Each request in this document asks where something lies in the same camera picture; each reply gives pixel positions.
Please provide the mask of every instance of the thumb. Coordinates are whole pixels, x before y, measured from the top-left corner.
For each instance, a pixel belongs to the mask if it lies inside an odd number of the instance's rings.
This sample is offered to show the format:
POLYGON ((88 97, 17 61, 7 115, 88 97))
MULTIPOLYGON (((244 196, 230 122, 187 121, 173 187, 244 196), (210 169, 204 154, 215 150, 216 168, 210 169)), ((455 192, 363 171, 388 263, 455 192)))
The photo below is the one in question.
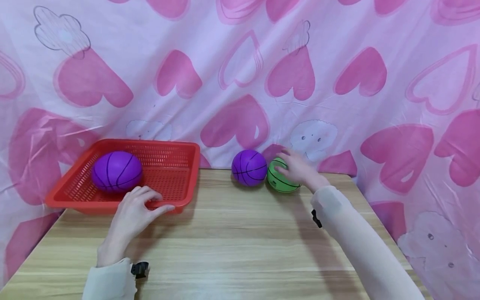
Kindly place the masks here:
POLYGON ((155 210, 150 211, 150 217, 152 218, 152 220, 155 220, 159 216, 161 216, 161 215, 163 215, 167 212, 170 212, 174 209, 175 209, 175 207, 173 205, 163 205, 161 207, 156 208, 155 210))

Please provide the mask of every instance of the basket rim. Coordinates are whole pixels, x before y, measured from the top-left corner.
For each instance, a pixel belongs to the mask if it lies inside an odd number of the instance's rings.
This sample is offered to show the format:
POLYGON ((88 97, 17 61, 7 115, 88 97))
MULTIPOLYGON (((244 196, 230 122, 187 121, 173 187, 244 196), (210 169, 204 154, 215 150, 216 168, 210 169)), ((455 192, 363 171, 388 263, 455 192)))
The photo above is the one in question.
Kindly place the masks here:
POLYGON ((191 146, 195 148, 195 153, 193 156, 193 163, 192 169, 190 174, 190 179, 188 181, 188 188, 185 194, 185 197, 181 201, 159 201, 155 202, 161 205, 173 205, 176 208, 183 208, 188 203, 192 201, 193 193, 195 191, 195 187, 197 185, 198 179, 198 172, 200 169, 200 146, 197 143, 192 142, 177 142, 177 141, 146 141, 146 140, 130 140, 130 139, 102 139, 98 140, 93 143, 85 152, 83 152, 75 163, 70 167, 70 169, 57 181, 55 186, 48 192, 45 197, 45 204, 51 208, 65 208, 65 209, 109 209, 109 208, 117 208, 120 204, 120 201, 56 201, 55 197, 60 192, 62 187, 69 182, 74 174, 76 174, 77 170, 84 167, 84 162, 93 155, 94 150, 102 144, 107 144, 111 142, 129 142, 136 145, 151 145, 151 144, 162 144, 162 145, 183 145, 183 146, 191 146))

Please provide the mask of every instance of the black clip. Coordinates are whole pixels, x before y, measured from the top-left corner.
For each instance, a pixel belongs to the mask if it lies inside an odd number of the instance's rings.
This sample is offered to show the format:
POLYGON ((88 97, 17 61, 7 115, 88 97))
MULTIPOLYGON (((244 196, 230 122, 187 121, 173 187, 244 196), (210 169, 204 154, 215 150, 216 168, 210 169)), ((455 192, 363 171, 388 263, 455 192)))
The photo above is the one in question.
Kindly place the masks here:
POLYGON ((318 228, 322 228, 322 223, 317 219, 317 212, 315 210, 312 210, 312 216, 313 216, 313 221, 315 224, 317 224, 318 228))
POLYGON ((130 271, 132 275, 135 275, 135 279, 147 277, 146 272, 148 270, 147 262, 139 262, 138 264, 132 265, 132 270, 130 271))

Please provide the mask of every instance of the green ball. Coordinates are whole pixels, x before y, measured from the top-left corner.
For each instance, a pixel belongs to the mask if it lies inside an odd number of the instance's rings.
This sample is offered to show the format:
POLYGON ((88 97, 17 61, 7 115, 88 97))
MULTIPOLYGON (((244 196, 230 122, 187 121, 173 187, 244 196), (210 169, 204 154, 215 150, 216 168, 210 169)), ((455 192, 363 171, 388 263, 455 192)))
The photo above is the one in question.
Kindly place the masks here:
POLYGON ((278 192, 293 192, 301 186, 300 184, 289 181, 285 176, 278 173, 275 170, 275 166, 287 168, 287 164, 283 159, 277 157, 268 165, 267 181, 274 190, 278 192))

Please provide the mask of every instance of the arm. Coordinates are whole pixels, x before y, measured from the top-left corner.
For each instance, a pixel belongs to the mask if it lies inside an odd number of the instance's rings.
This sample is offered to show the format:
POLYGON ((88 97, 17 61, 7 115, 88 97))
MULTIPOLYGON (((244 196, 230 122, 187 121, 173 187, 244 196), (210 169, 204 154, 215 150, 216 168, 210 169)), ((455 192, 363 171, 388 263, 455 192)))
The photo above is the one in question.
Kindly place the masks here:
POLYGON ((424 300, 420 290, 368 222, 325 177, 305 183, 325 230, 342 247, 372 300, 424 300))
POLYGON ((82 300, 133 300, 137 288, 132 263, 125 257, 130 241, 158 216, 173 210, 164 205, 149 211, 145 202, 161 195, 148 187, 136 187, 120 202, 104 242, 98 247, 96 267, 91 268, 82 300))

